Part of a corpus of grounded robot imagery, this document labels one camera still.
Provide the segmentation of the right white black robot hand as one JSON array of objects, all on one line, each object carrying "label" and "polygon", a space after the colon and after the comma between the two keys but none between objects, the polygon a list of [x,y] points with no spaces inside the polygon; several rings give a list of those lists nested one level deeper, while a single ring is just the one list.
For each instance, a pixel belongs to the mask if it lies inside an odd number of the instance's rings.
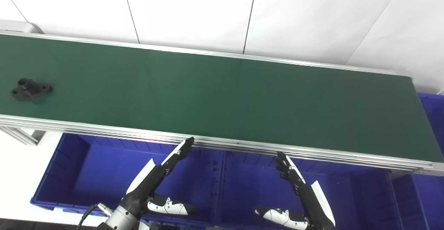
[{"label": "right white black robot hand", "polygon": [[333,212],[319,182],[307,184],[293,160],[284,152],[276,153],[275,162],[280,177],[290,183],[304,211],[284,211],[258,205],[254,213],[292,230],[336,230]]}]

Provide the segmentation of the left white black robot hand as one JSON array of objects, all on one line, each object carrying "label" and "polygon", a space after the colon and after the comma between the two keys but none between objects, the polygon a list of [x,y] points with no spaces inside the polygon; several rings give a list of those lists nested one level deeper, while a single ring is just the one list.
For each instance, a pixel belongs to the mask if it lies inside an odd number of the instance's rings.
[{"label": "left white black robot hand", "polygon": [[196,214],[198,212],[196,206],[155,193],[163,180],[173,171],[176,164],[188,156],[194,142],[194,137],[183,140],[161,164],[157,165],[151,159],[130,184],[118,209],[138,220],[148,211],[170,215]]}]

